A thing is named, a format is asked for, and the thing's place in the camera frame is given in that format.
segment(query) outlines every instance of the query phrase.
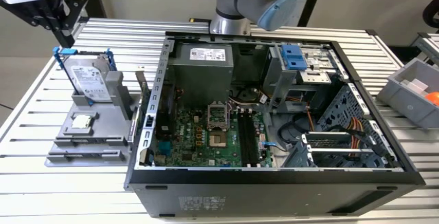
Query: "open computer tower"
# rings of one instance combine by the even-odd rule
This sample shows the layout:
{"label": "open computer tower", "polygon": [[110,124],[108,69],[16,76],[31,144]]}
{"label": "open computer tower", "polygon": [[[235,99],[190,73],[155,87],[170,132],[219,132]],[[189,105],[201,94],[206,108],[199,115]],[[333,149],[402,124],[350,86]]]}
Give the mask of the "open computer tower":
{"label": "open computer tower", "polygon": [[167,32],[126,181],[151,216],[361,215],[423,185],[338,42]]}

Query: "black cable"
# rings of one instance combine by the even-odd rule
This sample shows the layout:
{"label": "black cable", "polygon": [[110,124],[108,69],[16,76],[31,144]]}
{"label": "black cable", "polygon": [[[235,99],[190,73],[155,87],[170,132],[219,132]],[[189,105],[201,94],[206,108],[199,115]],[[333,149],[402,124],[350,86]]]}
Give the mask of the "black cable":
{"label": "black cable", "polygon": [[277,147],[281,151],[283,151],[283,152],[289,152],[287,150],[285,150],[282,147],[279,147],[279,146],[277,146],[277,145],[266,145],[266,146]]}
{"label": "black cable", "polygon": [[10,107],[10,106],[7,106],[7,105],[4,105],[4,104],[2,104],[2,103],[0,103],[0,106],[2,106],[2,107],[6,107],[7,109],[11,109],[11,110],[14,110],[14,108],[12,108],[12,107]]}
{"label": "black cable", "polygon": [[302,128],[298,124],[297,124],[297,121],[299,119],[302,119],[303,117],[306,117],[307,114],[306,113],[301,113],[298,115],[294,115],[293,118],[291,118],[291,121],[289,121],[287,123],[285,123],[281,128],[278,129],[278,137],[279,139],[285,142],[285,143],[290,143],[290,144],[295,144],[298,141],[293,141],[293,140],[289,140],[289,139],[285,139],[285,137],[282,136],[282,132],[285,129],[289,129],[289,127],[293,125],[293,127],[297,129],[298,132],[301,133],[307,133],[310,132],[307,129]]}

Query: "green circuit board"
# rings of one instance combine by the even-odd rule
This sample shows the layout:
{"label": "green circuit board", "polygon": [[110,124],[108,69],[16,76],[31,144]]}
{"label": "green circuit board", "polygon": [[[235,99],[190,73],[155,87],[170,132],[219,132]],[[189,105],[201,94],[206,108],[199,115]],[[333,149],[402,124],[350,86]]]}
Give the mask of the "green circuit board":
{"label": "green circuit board", "polygon": [[[226,132],[209,131],[207,109],[179,109],[170,155],[162,155],[159,151],[158,156],[155,156],[158,158],[155,162],[162,166],[242,167],[238,112],[231,112],[230,116],[230,125]],[[259,153],[258,157],[262,157],[262,153],[265,153],[266,157],[261,159],[259,163],[262,167],[271,167],[270,148],[259,150],[259,134],[263,133],[267,137],[262,114],[257,113],[253,119],[255,124],[255,148]],[[221,146],[211,146],[211,136],[222,132],[226,134],[226,143],[221,143]]]}

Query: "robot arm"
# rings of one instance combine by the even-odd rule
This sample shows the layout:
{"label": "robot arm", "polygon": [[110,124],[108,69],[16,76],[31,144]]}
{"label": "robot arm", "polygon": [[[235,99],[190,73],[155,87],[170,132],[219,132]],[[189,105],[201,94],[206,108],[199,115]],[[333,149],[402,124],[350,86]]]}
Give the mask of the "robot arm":
{"label": "robot arm", "polygon": [[[71,35],[88,0],[0,0],[0,6],[30,25],[51,30],[60,45],[72,47]],[[217,17],[210,31],[217,34],[250,34],[250,21],[277,30],[291,18],[297,0],[217,0]]]}
{"label": "robot arm", "polygon": [[297,0],[217,0],[217,17],[210,31],[215,34],[250,34],[250,21],[267,31],[291,19]]}
{"label": "robot arm", "polygon": [[51,30],[60,45],[72,47],[71,35],[88,0],[0,0],[0,6],[32,26]]}

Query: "blue drive bracket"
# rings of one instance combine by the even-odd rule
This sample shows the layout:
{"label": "blue drive bracket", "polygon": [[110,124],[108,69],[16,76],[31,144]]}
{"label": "blue drive bracket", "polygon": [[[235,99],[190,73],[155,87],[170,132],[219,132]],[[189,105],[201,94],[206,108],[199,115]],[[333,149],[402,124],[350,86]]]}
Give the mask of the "blue drive bracket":
{"label": "blue drive bracket", "polygon": [[282,45],[281,54],[286,61],[289,70],[306,70],[309,68],[307,61],[303,58],[302,50],[298,45]]}
{"label": "blue drive bracket", "polygon": [[75,87],[75,84],[74,84],[74,81],[72,81],[72,79],[68,75],[62,57],[66,57],[66,56],[68,57],[71,55],[106,55],[106,57],[108,59],[108,63],[110,63],[110,70],[118,71],[116,63],[115,63],[115,55],[114,55],[112,51],[110,51],[110,49],[107,49],[106,52],[90,52],[90,51],[78,51],[78,49],[72,49],[72,48],[60,49],[60,47],[55,47],[52,49],[52,53],[54,53],[54,58],[56,59],[62,69],[64,70],[64,72],[67,74],[67,78],[70,80],[70,83],[72,84],[76,95],[79,95],[79,91],[78,91],[78,89]]}

